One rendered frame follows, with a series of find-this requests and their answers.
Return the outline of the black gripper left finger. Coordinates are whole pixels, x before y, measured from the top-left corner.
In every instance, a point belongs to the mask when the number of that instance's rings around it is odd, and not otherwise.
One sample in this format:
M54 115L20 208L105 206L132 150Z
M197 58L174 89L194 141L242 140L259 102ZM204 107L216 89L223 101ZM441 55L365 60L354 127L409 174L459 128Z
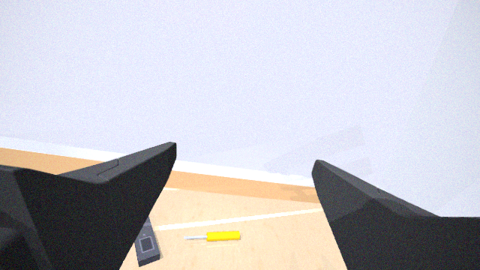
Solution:
M40 270L119 270L175 161L166 142L58 175L0 164L0 227Z

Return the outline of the yellow-handled screwdriver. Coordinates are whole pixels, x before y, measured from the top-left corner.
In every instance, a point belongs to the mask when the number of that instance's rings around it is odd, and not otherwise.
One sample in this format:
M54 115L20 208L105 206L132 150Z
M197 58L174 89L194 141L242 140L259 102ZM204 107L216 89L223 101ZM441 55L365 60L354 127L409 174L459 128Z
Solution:
M239 231L235 232L207 232L207 235L184 236L184 239L202 239L207 238L210 241L234 240L240 239Z

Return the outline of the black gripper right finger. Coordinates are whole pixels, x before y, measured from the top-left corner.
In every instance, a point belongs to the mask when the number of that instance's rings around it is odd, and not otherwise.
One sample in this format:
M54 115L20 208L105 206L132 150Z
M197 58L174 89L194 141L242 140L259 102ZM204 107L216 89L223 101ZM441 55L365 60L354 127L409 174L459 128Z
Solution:
M480 217L441 217L324 160L311 177L347 270L476 270Z

